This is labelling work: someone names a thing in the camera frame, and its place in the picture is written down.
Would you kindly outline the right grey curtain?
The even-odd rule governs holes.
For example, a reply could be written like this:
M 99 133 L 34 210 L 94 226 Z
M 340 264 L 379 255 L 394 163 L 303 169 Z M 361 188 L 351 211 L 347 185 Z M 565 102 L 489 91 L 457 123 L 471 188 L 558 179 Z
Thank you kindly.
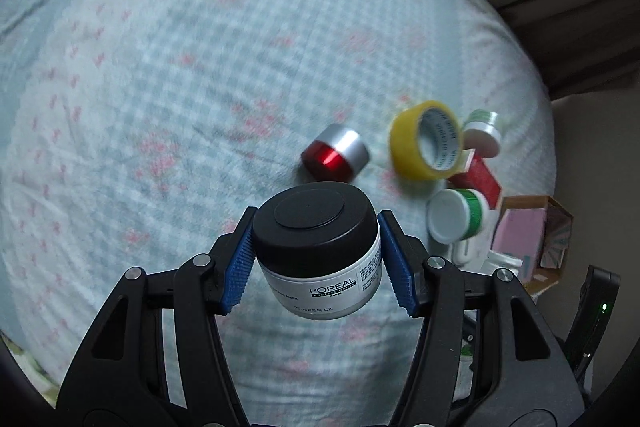
M 606 90 L 639 72 L 639 0 L 487 0 L 550 98 Z

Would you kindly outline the red silver small jar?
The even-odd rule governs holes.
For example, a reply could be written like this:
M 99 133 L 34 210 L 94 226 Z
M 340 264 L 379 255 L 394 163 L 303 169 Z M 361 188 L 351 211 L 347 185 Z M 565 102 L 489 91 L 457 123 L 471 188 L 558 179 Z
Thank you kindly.
M 300 160 L 317 181 L 349 183 L 368 165 L 370 153 L 357 131 L 329 124 L 303 150 Z

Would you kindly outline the green lid white cream jar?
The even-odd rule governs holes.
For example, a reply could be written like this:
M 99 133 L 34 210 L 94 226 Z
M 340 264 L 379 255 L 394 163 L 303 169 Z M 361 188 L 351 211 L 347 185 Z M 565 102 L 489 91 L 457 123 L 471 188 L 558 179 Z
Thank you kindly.
M 476 150 L 483 158 L 497 157 L 503 139 L 500 115 L 492 110 L 474 109 L 463 124 L 462 138 L 468 150 Z

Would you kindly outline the green band white jar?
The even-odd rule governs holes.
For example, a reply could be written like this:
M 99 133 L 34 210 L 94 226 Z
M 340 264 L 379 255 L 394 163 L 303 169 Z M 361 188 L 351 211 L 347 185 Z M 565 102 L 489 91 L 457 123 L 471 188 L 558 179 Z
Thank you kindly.
M 489 206 L 486 197 L 472 188 L 447 188 L 428 203 L 427 231 L 441 244 L 453 244 L 474 237 L 486 225 Z

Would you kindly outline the open cardboard box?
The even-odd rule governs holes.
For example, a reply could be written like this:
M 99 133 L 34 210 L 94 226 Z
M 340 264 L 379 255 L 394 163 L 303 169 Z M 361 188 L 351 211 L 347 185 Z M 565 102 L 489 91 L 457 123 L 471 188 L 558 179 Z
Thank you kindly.
M 518 279 L 538 297 L 561 280 L 573 215 L 547 195 L 503 199 L 491 250 L 521 258 Z

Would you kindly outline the floral checked bed sheet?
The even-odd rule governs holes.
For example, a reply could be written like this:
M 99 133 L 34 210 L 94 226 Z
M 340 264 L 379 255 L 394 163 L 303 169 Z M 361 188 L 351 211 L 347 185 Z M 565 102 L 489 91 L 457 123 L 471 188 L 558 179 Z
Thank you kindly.
M 2 331 L 61 384 L 122 273 L 303 183 L 334 122 L 374 207 L 424 237 L 432 189 L 396 176 L 388 132 L 428 100 L 498 113 L 503 190 L 553 190 L 548 94 L 484 0 L 1 0 Z

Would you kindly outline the yellow packing tape roll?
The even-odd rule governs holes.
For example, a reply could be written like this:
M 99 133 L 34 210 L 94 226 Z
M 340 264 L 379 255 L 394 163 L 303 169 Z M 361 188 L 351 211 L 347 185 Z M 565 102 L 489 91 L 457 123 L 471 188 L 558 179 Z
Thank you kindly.
M 437 101 L 426 101 L 398 114 L 390 127 L 390 158 L 402 179 L 433 181 L 453 176 L 462 155 L 456 116 Z

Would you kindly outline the red cosmetic box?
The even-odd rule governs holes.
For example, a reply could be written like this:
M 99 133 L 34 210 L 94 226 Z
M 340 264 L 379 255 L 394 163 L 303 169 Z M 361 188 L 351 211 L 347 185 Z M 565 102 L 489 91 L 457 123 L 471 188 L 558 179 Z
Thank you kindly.
M 450 176 L 448 182 L 453 187 L 480 192 L 491 210 L 498 207 L 502 193 L 501 185 L 486 165 L 484 158 L 478 155 L 474 148 L 462 152 L 458 169 Z

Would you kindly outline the black lid L'Oreal jar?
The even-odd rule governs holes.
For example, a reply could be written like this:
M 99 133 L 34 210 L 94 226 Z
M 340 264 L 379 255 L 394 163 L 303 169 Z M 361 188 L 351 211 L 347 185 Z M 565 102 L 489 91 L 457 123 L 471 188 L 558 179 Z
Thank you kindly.
M 252 247 L 281 305 L 305 319 L 346 317 L 381 282 L 381 229 L 352 184 L 314 182 L 271 197 L 255 213 Z

